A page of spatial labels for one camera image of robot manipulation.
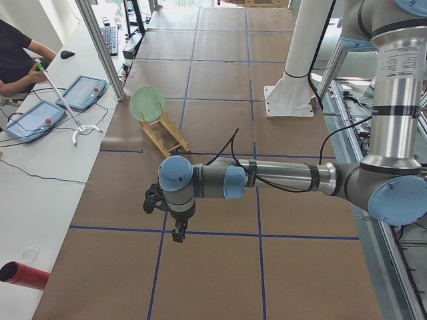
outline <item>computer mouse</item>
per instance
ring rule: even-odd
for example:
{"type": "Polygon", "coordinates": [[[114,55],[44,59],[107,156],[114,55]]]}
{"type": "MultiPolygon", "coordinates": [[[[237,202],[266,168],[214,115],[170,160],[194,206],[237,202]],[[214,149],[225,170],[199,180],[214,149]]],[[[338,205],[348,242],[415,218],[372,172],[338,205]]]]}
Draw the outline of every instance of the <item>computer mouse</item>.
{"type": "Polygon", "coordinates": [[[75,55],[75,52],[73,50],[62,50],[61,51],[61,58],[62,59],[68,59],[75,55]]]}

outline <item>red cylinder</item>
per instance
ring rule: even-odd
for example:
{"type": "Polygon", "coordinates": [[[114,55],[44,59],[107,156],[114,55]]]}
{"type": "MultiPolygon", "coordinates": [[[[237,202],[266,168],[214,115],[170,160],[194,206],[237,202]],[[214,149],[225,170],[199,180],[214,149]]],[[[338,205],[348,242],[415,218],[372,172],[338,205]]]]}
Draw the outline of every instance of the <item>red cylinder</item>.
{"type": "Polygon", "coordinates": [[[0,269],[0,281],[44,290],[50,273],[18,262],[6,263],[0,269]]]}

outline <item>person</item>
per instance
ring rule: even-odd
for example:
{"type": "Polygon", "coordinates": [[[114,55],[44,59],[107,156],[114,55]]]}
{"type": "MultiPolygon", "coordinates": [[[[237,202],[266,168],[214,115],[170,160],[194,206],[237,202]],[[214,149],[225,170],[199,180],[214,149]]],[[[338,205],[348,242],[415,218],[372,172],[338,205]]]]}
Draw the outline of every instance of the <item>person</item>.
{"type": "Polygon", "coordinates": [[[23,48],[46,58],[48,62],[56,56],[48,47],[0,19],[0,95],[4,97],[29,93],[36,83],[46,80],[23,48]]]}

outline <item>white table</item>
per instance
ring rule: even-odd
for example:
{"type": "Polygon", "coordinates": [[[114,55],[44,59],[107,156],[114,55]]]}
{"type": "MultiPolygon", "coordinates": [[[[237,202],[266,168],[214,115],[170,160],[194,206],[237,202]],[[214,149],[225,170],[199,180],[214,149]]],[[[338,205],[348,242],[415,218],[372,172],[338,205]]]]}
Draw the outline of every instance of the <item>white table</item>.
{"type": "MultiPolygon", "coordinates": [[[[124,34],[120,44],[120,47],[125,45],[124,34]]],[[[58,55],[52,61],[48,72],[56,86],[66,88],[80,74],[107,80],[83,22],[62,49],[74,50],[75,56],[62,60],[58,55]]],[[[124,62],[121,52],[113,62],[119,70],[124,62]]],[[[35,89],[42,87],[48,87],[48,84],[39,84],[35,89]]],[[[57,98],[53,91],[39,91],[37,94],[50,102],[57,98]]],[[[36,102],[38,98],[31,94],[18,111],[24,112],[36,102]]],[[[98,103],[108,112],[94,105],[79,119],[84,125],[94,125],[107,112],[99,124],[103,133],[94,131],[86,136],[79,135],[78,146],[74,147],[71,141],[73,131],[54,129],[27,145],[2,148],[2,145],[18,141],[0,143],[0,151],[4,153],[0,159],[32,174],[86,182],[117,103],[111,87],[98,103]]],[[[70,119],[60,127],[75,129],[76,124],[70,119]]],[[[10,138],[6,133],[0,134],[0,141],[10,138]]],[[[29,177],[4,163],[0,163],[0,177],[0,266],[18,261],[46,271],[52,270],[84,185],[29,177]],[[38,249],[38,256],[33,261],[24,261],[24,251],[32,247],[38,249]]],[[[0,318],[30,319],[41,294],[34,289],[0,283],[0,318]]]]}

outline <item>person's hand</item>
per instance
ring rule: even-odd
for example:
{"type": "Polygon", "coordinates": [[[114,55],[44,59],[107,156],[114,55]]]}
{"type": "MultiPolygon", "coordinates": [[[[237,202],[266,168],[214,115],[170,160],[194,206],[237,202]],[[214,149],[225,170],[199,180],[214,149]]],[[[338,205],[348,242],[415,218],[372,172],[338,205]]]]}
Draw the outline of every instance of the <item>person's hand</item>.
{"type": "Polygon", "coordinates": [[[28,72],[27,81],[29,84],[46,81],[46,77],[41,71],[37,71],[37,65],[34,65],[28,72]]]}

